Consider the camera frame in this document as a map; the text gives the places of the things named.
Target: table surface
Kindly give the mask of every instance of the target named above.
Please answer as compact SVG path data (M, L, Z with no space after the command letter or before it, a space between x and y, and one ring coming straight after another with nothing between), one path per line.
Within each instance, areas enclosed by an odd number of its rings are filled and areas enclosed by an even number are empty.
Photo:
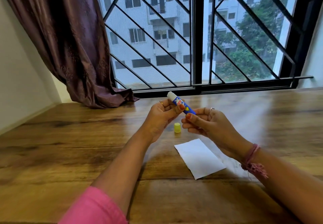
M183 97L223 111L248 140L323 179L323 90ZM0 136L0 224L56 223L111 163L160 98L92 110L60 104ZM181 115L174 122L180 122ZM194 180L174 145L196 138L227 169ZM212 142L173 124L151 145L127 216L130 223L299 223Z

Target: glue stick label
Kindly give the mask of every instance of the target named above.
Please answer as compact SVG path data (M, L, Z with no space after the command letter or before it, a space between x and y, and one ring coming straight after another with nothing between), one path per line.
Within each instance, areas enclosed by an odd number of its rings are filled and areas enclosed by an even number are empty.
M192 114L196 115L196 113L185 102L183 102L183 100L180 99L178 96L176 96L176 98L173 100L173 103L175 105L183 104L185 106L184 114L192 113Z

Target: hand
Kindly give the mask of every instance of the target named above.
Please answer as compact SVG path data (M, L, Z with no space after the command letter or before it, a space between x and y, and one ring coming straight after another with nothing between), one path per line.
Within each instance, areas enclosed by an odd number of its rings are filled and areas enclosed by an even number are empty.
M150 143L155 142L167 125L185 109L183 104L176 106L169 99L163 100L162 103L163 105L158 102L151 107L146 120L139 129L149 137Z
M194 111L196 115L188 113L182 119L183 128L210 138L225 155L241 162L252 143L236 131L223 112L210 108Z

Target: forearm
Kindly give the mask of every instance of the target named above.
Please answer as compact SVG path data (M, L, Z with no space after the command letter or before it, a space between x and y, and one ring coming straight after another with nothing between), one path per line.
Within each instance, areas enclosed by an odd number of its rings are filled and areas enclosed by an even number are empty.
M103 190L126 215L150 139L137 131L107 169L92 183Z
M241 152L245 155L248 148L250 144L245 145ZM255 153L251 162L264 166L268 178L256 177L302 222L305 224L323 223L322 181L263 149Z

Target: brown curtain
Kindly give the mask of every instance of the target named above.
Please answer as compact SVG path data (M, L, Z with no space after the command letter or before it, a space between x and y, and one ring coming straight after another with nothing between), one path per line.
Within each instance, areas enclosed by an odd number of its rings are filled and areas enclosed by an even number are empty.
M92 108L135 101L112 87L110 52L97 0L8 0L51 73L71 99Z

